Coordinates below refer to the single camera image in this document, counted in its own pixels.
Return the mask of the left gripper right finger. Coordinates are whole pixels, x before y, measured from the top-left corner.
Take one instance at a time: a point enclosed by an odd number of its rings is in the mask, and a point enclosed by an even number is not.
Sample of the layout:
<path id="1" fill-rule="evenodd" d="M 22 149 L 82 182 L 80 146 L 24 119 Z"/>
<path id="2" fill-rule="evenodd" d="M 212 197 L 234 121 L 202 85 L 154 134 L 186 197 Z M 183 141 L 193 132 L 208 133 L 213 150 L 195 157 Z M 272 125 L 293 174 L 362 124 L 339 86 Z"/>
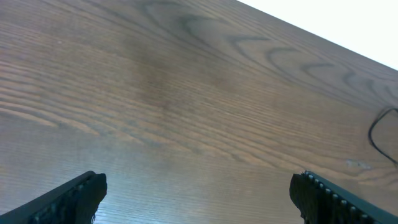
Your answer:
<path id="1" fill-rule="evenodd" d="M 397 217 L 314 172 L 294 174 L 289 195 L 305 224 L 397 224 Z"/>

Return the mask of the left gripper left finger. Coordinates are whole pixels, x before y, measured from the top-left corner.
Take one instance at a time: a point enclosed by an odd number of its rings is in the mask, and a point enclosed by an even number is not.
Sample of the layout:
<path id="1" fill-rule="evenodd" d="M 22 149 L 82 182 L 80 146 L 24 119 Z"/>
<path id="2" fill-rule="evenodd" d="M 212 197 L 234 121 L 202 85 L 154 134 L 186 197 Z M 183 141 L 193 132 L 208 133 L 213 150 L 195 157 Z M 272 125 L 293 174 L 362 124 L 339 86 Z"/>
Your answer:
<path id="1" fill-rule="evenodd" d="M 88 171 L 1 215 L 1 223 L 92 224 L 106 194 L 106 175 Z"/>

